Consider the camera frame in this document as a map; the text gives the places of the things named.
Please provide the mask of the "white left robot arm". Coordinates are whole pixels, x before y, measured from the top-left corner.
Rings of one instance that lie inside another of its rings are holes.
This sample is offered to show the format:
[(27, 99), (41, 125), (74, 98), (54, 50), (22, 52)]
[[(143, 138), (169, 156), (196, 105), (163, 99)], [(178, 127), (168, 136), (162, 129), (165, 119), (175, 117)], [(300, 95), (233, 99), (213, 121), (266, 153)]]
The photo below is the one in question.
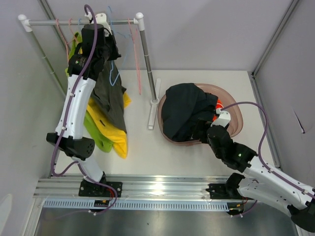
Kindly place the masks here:
[(92, 157), (95, 142), (83, 136), (84, 118), (88, 101), (95, 88), (100, 72), (109, 59), (119, 57), (115, 40), (101, 24), (87, 24), (82, 28), (79, 43), (68, 62), (67, 93), (60, 121), (54, 132), (48, 133), (47, 142), (54, 146), (51, 173), (55, 172), (58, 151), (63, 151), (77, 164), (84, 179), (91, 182), (89, 190), (97, 197), (106, 193), (107, 185), (101, 181), (104, 172)]

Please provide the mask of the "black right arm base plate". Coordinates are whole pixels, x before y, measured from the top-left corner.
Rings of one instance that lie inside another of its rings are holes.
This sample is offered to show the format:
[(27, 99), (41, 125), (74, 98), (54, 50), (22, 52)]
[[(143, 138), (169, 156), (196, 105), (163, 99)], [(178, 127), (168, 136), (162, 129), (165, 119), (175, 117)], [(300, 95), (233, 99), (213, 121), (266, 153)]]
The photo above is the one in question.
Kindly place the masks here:
[(213, 200), (237, 199), (237, 197), (227, 192), (223, 183), (209, 183), (205, 191), (209, 193), (210, 198)]

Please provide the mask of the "olive green shorts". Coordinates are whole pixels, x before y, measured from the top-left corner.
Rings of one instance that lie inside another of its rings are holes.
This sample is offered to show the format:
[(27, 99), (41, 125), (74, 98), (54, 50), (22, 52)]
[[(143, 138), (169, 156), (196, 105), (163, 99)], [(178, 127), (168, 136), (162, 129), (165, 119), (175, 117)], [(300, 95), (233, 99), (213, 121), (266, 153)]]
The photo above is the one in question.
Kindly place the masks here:
[(115, 63), (105, 62), (91, 97), (109, 122), (124, 132), (126, 132), (123, 99), (125, 92), (126, 88), (122, 85), (121, 76)]

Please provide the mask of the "orange shorts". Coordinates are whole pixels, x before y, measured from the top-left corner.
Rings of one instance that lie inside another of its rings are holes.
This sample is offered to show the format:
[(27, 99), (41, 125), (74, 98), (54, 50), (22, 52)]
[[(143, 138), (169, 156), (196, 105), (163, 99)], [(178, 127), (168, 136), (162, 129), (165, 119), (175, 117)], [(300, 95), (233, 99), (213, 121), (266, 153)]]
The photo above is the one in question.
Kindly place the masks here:
[[(216, 104), (216, 110), (217, 110), (217, 109), (223, 109), (223, 108), (224, 108), (224, 106), (223, 106), (222, 102), (218, 99), (218, 100), (217, 100), (217, 104)], [(213, 116), (213, 121), (215, 121), (218, 117), (219, 117), (219, 115), (218, 115), (218, 114), (215, 114), (215, 115)]]

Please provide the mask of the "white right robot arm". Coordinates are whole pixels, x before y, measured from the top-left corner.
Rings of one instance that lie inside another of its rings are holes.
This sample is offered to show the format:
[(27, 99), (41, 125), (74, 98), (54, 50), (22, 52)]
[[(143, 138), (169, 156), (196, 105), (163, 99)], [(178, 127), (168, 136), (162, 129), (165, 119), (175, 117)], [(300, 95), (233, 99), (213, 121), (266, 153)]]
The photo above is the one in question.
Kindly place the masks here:
[(225, 183), (230, 198), (247, 197), (278, 209), (298, 227), (315, 231), (315, 189), (267, 164), (260, 154), (232, 140), (227, 129), (199, 120), (192, 136), (235, 170)]

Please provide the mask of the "pink wire hanger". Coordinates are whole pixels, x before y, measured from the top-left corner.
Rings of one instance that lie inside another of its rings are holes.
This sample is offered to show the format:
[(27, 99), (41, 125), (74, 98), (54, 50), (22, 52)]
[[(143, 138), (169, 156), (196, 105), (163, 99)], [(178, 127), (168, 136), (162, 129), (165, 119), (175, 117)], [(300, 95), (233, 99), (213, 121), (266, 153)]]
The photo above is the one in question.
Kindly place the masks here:
[(138, 93), (141, 95), (142, 90), (141, 90), (141, 74), (140, 74), (140, 67), (139, 67), (139, 60), (138, 60), (138, 54), (137, 54), (137, 47), (136, 47), (136, 33), (137, 31), (133, 31), (131, 27), (131, 19), (128, 20), (128, 27), (133, 43), (133, 51), (134, 51), (134, 61), (135, 61), (135, 67), (136, 67), (136, 74), (137, 74), (137, 83), (138, 83)]

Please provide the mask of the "navy dark shorts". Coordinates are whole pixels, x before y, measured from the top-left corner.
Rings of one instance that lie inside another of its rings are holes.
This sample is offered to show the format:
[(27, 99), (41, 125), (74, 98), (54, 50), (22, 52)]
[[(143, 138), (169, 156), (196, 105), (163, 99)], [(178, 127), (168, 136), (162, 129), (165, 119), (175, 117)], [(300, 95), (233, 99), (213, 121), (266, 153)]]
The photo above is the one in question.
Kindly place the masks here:
[(194, 83), (171, 86), (166, 90), (161, 109), (164, 135), (178, 143), (193, 140), (199, 120), (213, 121), (218, 99)]

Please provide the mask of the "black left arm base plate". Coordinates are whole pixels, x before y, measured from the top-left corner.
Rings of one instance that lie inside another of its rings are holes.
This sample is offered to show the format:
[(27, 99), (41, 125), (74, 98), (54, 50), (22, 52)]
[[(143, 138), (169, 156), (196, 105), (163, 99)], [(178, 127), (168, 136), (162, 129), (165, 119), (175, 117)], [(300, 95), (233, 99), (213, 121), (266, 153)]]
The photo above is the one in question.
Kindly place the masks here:
[[(122, 194), (123, 183), (116, 182), (116, 181), (108, 181), (107, 184), (116, 190), (118, 198), (120, 198)], [(80, 184), (78, 196), (80, 197), (105, 197), (105, 198), (113, 197), (114, 198), (115, 194), (109, 188), (105, 188), (98, 184), (83, 180)]]

